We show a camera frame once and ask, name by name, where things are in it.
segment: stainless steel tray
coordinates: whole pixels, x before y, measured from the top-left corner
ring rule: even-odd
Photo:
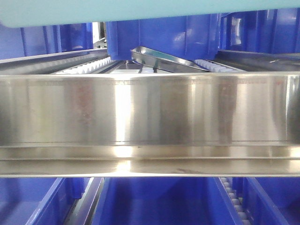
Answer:
[[[184,60],[163,52],[139,46],[131,50],[132,60],[156,69],[172,73],[201,73],[209,72],[192,61]]]
[[[300,72],[0,76],[0,176],[300,176]]]

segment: metal tray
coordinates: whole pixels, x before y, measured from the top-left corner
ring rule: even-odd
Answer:
[[[184,60],[143,46],[131,50],[131,57],[136,63],[173,73],[209,72],[207,69],[199,67],[192,61]]]

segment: stainless steel bar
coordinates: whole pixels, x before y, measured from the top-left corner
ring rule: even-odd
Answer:
[[[91,49],[0,60],[0,75],[51,74],[106,56],[107,49]]]
[[[246,71],[300,71],[299,58],[289,54],[220,50],[214,61]]]
[[[299,81],[2,75],[0,176],[299,176]]]
[[[73,211],[66,218],[64,225],[90,225],[99,200],[104,178],[92,177],[82,198],[76,202]]]

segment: blue plastic crate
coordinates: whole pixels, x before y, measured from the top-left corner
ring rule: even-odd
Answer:
[[[300,51],[300,8],[108,22],[106,29],[113,60],[131,60],[140,45],[187,60],[213,59],[219,49]]]
[[[0,223],[63,224],[75,201],[73,186],[69,178],[0,179]]]
[[[110,178],[93,225],[242,225],[219,178]]]
[[[0,60],[92,48],[92,23],[25,28],[0,23]]]
[[[300,224],[300,179],[245,178],[242,206],[252,225]]]

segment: blue container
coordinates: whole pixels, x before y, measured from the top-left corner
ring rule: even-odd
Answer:
[[[300,179],[245,178],[242,206],[253,225],[300,224]]]
[[[242,225],[219,178],[110,178],[93,225]]]
[[[0,60],[92,48],[92,23],[25,28],[0,24]]]
[[[0,179],[0,223],[63,224],[75,201],[73,186],[69,178]]]
[[[219,49],[300,52],[300,8],[178,16],[106,23],[113,60],[145,46],[187,60],[213,59]]]

